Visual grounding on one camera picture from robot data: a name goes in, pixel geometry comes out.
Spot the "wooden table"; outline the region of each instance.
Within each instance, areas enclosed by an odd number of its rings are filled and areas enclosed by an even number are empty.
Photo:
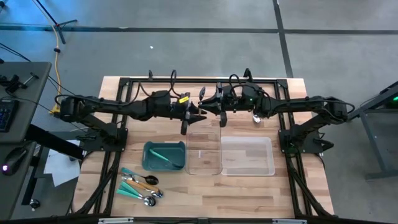
[[[115,99],[120,77],[104,77],[99,96]],[[288,79],[291,98],[303,98],[307,93],[304,80]],[[215,92],[214,83],[176,83],[177,93],[190,92],[197,105],[198,93],[206,86],[205,98]],[[275,97],[272,85],[260,85],[270,96]],[[147,92],[169,89],[168,83],[145,83]],[[137,99],[146,96],[140,91]],[[218,218],[291,218],[294,217],[292,199],[284,155],[280,152],[277,132],[280,129],[277,116],[262,121],[255,126],[251,113],[228,112],[228,123],[221,130],[222,136],[267,136],[272,140],[275,175],[269,177],[231,177],[218,175],[190,175],[180,172],[148,172],[142,169],[142,148],[147,141],[186,141],[180,135],[180,121],[167,118],[152,118],[141,122],[131,118],[127,120],[129,136],[126,150],[122,154],[119,168],[127,167],[144,175],[155,175],[159,178],[158,187],[164,197],[157,200],[154,207],[145,206],[140,200],[115,194],[112,216],[125,217],[218,217]],[[111,121],[111,114],[97,113],[105,122]],[[191,125],[192,131],[220,131],[217,118],[207,115],[208,119]],[[300,124],[311,118],[311,113],[294,113],[296,123]],[[93,193],[100,179],[104,153],[94,152],[83,163],[78,179],[74,206],[79,209]],[[303,164],[307,184],[324,208],[333,213],[328,184],[322,163],[312,154],[303,154]],[[302,193],[298,197],[300,208],[304,211]],[[101,211],[104,209],[108,189],[105,190]]]

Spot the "spoon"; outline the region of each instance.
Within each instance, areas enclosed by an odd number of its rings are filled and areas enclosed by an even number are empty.
[[[132,176],[129,174],[122,174],[122,180],[125,181],[131,187],[134,186],[134,187],[138,187],[142,190],[149,191],[150,194],[154,197],[161,198],[163,196],[162,191],[160,189],[158,189],[157,187],[153,187],[150,185],[146,185],[145,183],[139,182],[138,180],[132,178]]]
[[[152,207],[156,204],[156,200],[154,197],[142,196],[142,194],[140,194],[136,189],[132,188],[129,184],[127,184],[126,182],[123,182],[123,181],[120,183],[120,188],[117,189],[116,193],[143,200],[144,205],[147,205],[150,207]]]
[[[146,177],[141,176],[141,175],[139,175],[139,174],[136,174],[136,175],[139,176],[139,177],[144,178],[145,181],[146,181],[148,184],[157,185],[157,184],[159,183],[159,180],[158,180],[155,176],[153,176],[153,175],[148,175],[148,176],[146,176]]]
[[[133,172],[133,171],[131,171],[131,170],[125,168],[125,167],[123,167],[123,168],[121,169],[121,172],[126,173],[126,174],[137,175],[137,176],[139,176],[139,177],[142,177],[142,178],[145,179],[145,181],[146,181],[148,184],[151,184],[151,185],[157,185],[157,184],[159,183],[159,180],[158,180],[155,176],[153,176],[153,175],[148,175],[148,176],[144,177],[143,175],[139,175],[139,174],[137,174],[136,172]]]
[[[176,167],[178,169],[182,169],[184,167],[184,166],[181,166],[181,165],[178,165],[178,164],[172,162],[170,159],[160,155],[159,153],[155,152],[153,149],[149,149],[149,152],[152,153],[154,156],[158,157],[159,159],[163,159],[164,161],[171,163],[174,167]]]

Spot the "transparent bin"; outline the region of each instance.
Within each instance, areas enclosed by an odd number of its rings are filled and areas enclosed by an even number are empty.
[[[221,137],[223,175],[269,176],[275,174],[269,137]]]
[[[221,164],[220,129],[187,134],[187,163],[185,170],[191,175],[217,175]]]

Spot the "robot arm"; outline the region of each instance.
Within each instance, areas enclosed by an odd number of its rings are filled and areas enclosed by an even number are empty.
[[[242,87],[241,96],[236,96],[235,88]],[[289,130],[280,132],[286,147],[291,144],[301,147],[307,136],[329,124],[341,124],[347,121],[348,113],[345,103],[334,97],[324,98],[322,96],[297,98],[291,100],[277,100],[272,98],[261,87],[255,83],[246,82],[235,86],[221,86],[217,83],[216,93],[209,99],[201,100],[199,108],[220,115],[220,127],[227,123],[226,111],[252,111],[260,118],[269,118],[277,113],[291,113],[311,111],[318,115],[307,122],[295,124]],[[333,143],[322,141],[327,144],[323,150],[333,147]]]
[[[182,121],[181,134],[185,135],[189,124],[206,119],[201,116],[199,109],[190,101],[190,94],[181,94],[177,101],[171,102],[170,92],[167,90],[153,92],[144,100],[136,100],[129,103],[121,101],[105,100],[94,96],[58,95],[67,96],[60,104],[59,117],[66,122],[79,122],[92,129],[103,130],[112,133],[116,124],[105,124],[92,113],[112,113],[128,115],[132,119],[147,121],[151,117],[163,117],[180,119]]]

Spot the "concrete floor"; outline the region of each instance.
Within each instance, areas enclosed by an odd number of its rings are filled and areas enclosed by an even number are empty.
[[[42,2],[58,22],[78,19],[79,26],[277,28],[272,0]],[[398,29],[398,2],[394,0],[280,0],[279,4],[286,29]],[[0,22],[47,23],[29,0],[9,0],[7,5]],[[305,79],[308,95],[332,95],[356,106],[397,81],[397,37],[286,35],[294,77]],[[249,67],[256,77],[286,77],[278,34],[66,32],[65,38],[67,44],[60,46],[62,84],[82,95],[98,95],[105,75],[146,75],[148,69],[156,75],[177,69],[178,75],[228,76]],[[52,32],[0,30],[0,42],[32,61],[54,60]],[[3,50],[0,58],[22,60]],[[55,94],[54,87],[46,85],[40,103],[52,107]],[[393,116],[384,119],[398,123]],[[42,108],[34,123],[47,130],[75,129],[51,118]],[[359,120],[322,131],[325,139],[335,143],[325,153],[335,213],[344,218],[397,222],[398,178],[364,180],[365,174],[379,168]],[[63,215],[75,184],[70,181],[49,190],[46,183],[40,183],[35,194],[49,198],[42,208],[36,212],[17,208],[13,217]]]

